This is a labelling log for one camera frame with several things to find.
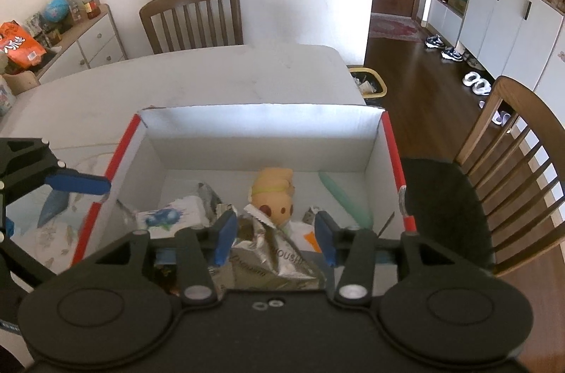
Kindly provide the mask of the dark sneakers pair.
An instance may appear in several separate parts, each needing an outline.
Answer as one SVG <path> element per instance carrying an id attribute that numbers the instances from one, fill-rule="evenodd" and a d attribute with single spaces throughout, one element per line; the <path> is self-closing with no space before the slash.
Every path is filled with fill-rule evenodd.
<path id="1" fill-rule="evenodd" d="M 464 60 L 464 56 L 454 47 L 447 47 L 439 35 L 427 37 L 424 40 L 424 44 L 428 49 L 440 50 L 440 57 L 444 60 L 453 62 L 462 62 Z"/>

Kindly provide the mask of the yellow rim trash bin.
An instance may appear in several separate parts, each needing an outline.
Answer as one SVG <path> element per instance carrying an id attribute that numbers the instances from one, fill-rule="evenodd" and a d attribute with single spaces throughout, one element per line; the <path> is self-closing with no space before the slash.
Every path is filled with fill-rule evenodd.
<path id="1" fill-rule="evenodd" d="M 349 66 L 347 69 L 365 101 L 379 100 L 387 95 L 388 87 L 374 69 L 359 65 Z"/>

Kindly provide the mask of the white drawer cabinet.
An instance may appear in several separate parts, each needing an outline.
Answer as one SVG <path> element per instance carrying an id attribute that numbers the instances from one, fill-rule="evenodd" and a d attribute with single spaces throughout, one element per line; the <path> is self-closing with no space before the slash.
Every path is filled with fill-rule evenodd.
<path id="1" fill-rule="evenodd" d="M 127 59 L 107 4 L 97 17 L 67 31 L 52 50 L 55 57 L 35 74 L 40 84 Z"/>

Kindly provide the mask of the red white cardboard box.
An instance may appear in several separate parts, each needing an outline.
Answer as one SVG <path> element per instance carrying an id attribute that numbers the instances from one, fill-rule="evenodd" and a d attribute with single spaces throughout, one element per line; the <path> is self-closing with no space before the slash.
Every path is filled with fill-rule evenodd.
<path id="1" fill-rule="evenodd" d="M 416 223 L 403 206 L 405 179 L 388 113 L 339 104 L 231 104 L 148 108 L 121 136 L 78 237 L 82 260 L 132 230 L 168 237 L 211 222 L 203 192 L 283 230 L 297 262 L 319 247 L 312 214 L 387 239 Z"/>

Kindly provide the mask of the orange snack bag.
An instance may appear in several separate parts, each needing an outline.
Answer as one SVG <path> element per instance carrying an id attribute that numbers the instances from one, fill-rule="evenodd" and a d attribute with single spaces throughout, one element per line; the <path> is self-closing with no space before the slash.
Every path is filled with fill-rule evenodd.
<path id="1" fill-rule="evenodd" d="M 22 69 L 38 66 L 46 55 L 45 48 L 16 22 L 4 22 L 0 34 L 1 51 Z"/>

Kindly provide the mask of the mint green pen case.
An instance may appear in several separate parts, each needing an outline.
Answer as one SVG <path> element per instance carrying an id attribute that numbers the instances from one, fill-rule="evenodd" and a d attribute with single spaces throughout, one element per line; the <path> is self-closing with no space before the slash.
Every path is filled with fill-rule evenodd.
<path id="1" fill-rule="evenodd" d="M 351 216 L 355 223 L 364 229 L 374 227 L 374 218 L 369 211 L 352 200 L 327 173 L 319 172 L 319 179 L 338 204 Z"/>

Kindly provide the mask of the red lid sauce jar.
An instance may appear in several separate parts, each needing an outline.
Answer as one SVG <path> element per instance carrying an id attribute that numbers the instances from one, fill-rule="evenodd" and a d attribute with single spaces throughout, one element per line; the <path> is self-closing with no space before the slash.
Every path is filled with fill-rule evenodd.
<path id="1" fill-rule="evenodd" d="M 93 19 L 101 14 L 100 0 L 82 0 L 82 5 L 89 19 Z"/>

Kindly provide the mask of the clear bag yellow bun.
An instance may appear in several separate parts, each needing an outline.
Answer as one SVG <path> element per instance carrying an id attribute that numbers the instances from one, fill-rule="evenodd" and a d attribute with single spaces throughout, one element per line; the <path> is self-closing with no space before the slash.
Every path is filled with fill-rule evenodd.
<path id="1" fill-rule="evenodd" d="M 172 201 L 161 209 L 137 211 L 135 221 L 139 230 L 147 230 L 152 239 L 174 237 L 178 230 L 210 226 L 205 205 L 197 195 Z"/>

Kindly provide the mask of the yellow plush toy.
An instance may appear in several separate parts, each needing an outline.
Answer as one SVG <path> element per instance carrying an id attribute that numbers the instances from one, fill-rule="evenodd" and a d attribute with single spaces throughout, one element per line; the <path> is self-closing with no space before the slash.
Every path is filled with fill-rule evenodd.
<path id="1" fill-rule="evenodd" d="M 251 204 L 277 227 L 284 226 L 294 211 L 293 174 L 291 168 L 264 168 L 251 187 Z"/>

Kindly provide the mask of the far wooden chair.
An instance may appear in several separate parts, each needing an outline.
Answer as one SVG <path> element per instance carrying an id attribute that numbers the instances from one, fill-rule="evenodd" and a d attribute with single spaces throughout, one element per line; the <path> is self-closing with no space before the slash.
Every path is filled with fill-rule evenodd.
<path id="1" fill-rule="evenodd" d="M 155 54 L 244 44 L 240 0 L 151 0 L 139 17 Z"/>

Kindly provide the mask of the blue globe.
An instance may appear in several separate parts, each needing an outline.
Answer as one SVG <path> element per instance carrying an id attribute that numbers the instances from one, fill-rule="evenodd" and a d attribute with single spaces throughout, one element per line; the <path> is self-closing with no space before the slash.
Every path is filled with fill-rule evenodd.
<path id="1" fill-rule="evenodd" d="M 45 18 L 45 21 L 59 23 L 65 20 L 69 11 L 68 0 L 51 0 L 44 8 L 42 16 Z"/>

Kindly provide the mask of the silver foil snack bag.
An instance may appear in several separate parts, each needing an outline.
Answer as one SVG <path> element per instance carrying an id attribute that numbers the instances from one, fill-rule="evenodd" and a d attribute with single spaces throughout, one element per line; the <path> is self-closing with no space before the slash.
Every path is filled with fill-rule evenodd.
<path id="1" fill-rule="evenodd" d="M 219 296 L 228 290 L 318 290 L 326 284 L 317 265 L 254 207 L 238 214 L 238 232 L 226 263 L 209 271 Z"/>

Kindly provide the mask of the right wooden chair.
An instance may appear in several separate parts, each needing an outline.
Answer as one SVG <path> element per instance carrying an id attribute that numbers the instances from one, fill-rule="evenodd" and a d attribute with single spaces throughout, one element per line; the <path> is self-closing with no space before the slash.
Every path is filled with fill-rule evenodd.
<path id="1" fill-rule="evenodd" d="M 552 222 L 564 199 L 546 200 L 564 186 L 564 127 L 517 80 L 496 80 L 453 160 L 401 165 L 417 232 L 495 276 L 564 241 L 564 227 Z"/>

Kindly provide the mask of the wooden chair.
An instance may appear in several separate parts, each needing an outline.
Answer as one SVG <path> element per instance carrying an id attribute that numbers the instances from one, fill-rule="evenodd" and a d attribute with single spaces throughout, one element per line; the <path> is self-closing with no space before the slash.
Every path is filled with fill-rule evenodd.
<path id="1" fill-rule="evenodd" d="M 244 44 L 240 0 L 151 0 L 139 17 L 155 54 Z"/>
<path id="2" fill-rule="evenodd" d="M 453 160 L 401 165 L 417 232 L 495 276 L 564 241 L 564 227 L 552 222 L 564 199 L 546 200 L 564 186 L 564 127 L 517 80 L 496 80 Z"/>

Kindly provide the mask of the white bag with green toy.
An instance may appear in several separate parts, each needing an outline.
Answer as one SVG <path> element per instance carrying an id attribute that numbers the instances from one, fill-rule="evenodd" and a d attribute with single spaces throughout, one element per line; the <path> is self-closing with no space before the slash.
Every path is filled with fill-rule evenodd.
<path id="1" fill-rule="evenodd" d="M 296 247 L 305 252 L 321 253 L 315 235 L 315 217 L 320 211 L 318 207 L 309 207 L 300 219 L 291 219 L 282 228 Z"/>

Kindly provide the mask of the white slippers pair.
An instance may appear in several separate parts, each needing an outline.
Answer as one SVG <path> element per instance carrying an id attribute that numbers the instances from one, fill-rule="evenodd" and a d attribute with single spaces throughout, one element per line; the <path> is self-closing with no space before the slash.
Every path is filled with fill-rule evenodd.
<path id="1" fill-rule="evenodd" d="M 488 96 L 492 88 L 491 83 L 477 72 L 465 74 L 462 83 L 476 96 Z"/>

